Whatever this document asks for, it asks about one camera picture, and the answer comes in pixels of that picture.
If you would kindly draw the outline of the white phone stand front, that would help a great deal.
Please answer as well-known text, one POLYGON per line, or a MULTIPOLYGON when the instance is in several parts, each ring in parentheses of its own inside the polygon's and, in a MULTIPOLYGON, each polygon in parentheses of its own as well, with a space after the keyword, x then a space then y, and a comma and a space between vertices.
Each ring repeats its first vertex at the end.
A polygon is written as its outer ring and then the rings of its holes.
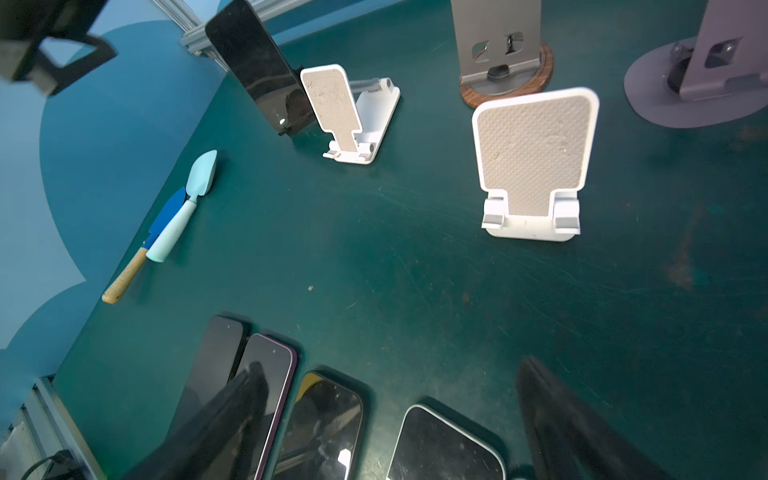
POLYGON ((481 104, 472 129, 481 226, 497 238, 566 242, 581 232, 600 101, 575 87, 481 104))

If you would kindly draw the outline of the round wooden phone stand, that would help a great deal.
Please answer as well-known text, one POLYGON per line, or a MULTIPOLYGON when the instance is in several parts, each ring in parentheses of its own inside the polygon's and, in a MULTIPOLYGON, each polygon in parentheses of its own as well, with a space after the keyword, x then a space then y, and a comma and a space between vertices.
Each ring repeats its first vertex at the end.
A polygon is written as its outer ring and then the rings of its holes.
POLYGON ((554 55, 541 40, 540 0, 453 0, 451 9, 465 104, 544 89, 554 55))

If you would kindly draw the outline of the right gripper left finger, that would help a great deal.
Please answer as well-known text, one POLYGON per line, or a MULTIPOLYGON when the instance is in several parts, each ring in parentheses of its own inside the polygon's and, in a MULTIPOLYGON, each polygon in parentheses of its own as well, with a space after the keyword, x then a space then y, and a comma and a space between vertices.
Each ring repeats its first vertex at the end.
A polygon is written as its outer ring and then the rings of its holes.
POLYGON ((248 364, 194 417, 135 465, 125 479, 200 479, 222 454, 229 479, 248 479, 268 400, 259 362, 248 364))

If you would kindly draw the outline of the purple phone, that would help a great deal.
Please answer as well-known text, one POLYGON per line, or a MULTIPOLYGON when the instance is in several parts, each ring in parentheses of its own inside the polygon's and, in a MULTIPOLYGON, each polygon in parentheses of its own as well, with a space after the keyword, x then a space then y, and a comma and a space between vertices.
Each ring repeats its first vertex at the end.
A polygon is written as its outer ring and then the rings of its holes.
POLYGON ((275 443, 288 393, 298 362, 296 350, 272 337, 254 334, 245 345, 237 372, 257 362, 261 365, 268 385, 265 411, 255 435, 249 479, 263 479, 275 443))

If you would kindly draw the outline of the black phone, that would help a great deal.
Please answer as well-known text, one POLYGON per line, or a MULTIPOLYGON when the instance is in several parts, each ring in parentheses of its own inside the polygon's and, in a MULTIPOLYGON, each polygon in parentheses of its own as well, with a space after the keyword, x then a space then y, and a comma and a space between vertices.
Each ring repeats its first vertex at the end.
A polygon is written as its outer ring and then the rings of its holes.
POLYGON ((249 328, 223 316, 212 317, 205 329, 177 404, 167 438, 192 419, 232 378, 249 328))
POLYGON ((321 372, 307 372, 272 477, 349 479, 363 420, 364 403, 357 392, 321 372))
POLYGON ((205 33, 278 134, 294 135, 315 121, 297 71, 249 2, 229 2, 207 22, 205 33))

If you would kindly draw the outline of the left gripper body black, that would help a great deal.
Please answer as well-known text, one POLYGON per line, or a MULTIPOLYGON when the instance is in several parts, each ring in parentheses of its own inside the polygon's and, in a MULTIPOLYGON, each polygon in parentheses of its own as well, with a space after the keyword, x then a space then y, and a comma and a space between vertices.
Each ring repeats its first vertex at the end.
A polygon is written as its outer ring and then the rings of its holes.
POLYGON ((1 78, 54 96, 112 60, 113 46, 90 34, 105 0, 1 0, 1 78))

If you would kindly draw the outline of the white framed phone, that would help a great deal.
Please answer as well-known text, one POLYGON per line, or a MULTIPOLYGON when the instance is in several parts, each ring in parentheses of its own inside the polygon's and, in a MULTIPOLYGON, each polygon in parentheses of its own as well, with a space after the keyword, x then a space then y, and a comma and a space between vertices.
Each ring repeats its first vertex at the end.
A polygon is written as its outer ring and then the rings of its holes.
POLYGON ((490 445, 428 406, 414 404, 404 415, 387 477, 504 480, 507 472, 490 445))

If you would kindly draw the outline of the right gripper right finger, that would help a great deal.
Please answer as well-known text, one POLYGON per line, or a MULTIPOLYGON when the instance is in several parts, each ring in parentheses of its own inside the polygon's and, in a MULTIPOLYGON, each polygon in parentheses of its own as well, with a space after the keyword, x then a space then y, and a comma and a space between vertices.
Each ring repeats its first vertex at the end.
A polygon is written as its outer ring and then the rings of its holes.
POLYGON ((533 356, 521 361, 516 390, 535 476, 669 479, 533 356))

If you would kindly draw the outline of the purple round phone stand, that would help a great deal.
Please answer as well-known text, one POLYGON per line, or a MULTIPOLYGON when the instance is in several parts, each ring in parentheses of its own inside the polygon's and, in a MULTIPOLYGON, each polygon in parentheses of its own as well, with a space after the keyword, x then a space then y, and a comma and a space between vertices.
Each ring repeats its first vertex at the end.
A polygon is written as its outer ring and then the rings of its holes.
POLYGON ((767 107, 767 3, 710 1, 698 35, 652 50, 624 77, 635 113, 664 127, 690 129, 767 107))

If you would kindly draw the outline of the white phone stand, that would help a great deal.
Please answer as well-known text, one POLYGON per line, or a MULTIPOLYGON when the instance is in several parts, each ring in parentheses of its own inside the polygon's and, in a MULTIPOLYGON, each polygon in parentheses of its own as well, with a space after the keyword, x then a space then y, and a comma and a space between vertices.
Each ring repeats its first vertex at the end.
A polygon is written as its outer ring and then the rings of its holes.
POLYGON ((581 232, 600 101, 575 87, 481 104, 472 129, 481 226, 497 238, 566 242, 581 232))
POLYGON ((388 77, 351 81, 338 64, 300 72, 316 120, 333 136, 325 158, 369 165, 383 141, 401 91, 388 77))

